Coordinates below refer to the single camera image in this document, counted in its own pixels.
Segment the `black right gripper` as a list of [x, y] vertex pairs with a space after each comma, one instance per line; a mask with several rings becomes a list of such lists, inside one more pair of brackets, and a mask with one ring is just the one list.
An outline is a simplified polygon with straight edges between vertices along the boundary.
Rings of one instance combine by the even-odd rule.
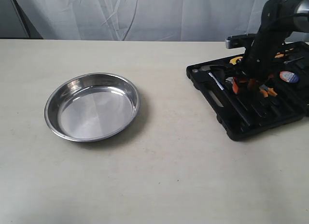
[[270, 28], [259, 28], [256, 34], [238, 35], [239, 45], [245, 52], [238, 66], [238, 77], [233, 77], [234, 93], [243, 93], [247, 88], [251, 92], [260, 90], [259, 81], [268, 77], [271, 62], [283, 41], [284, 32]]

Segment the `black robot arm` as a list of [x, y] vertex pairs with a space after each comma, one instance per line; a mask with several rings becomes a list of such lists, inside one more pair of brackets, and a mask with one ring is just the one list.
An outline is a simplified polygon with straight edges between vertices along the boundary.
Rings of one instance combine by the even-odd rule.
[[258, 90], [271, 75], [271, 64], [284, 41], [293, 32], [309, 31], [309, 0], [268, 0], [262, 10], [256, 34], [229, 36], [228, 49], [244, 47], [245, 52], [236, 69], [236, 80], [247, 88]]

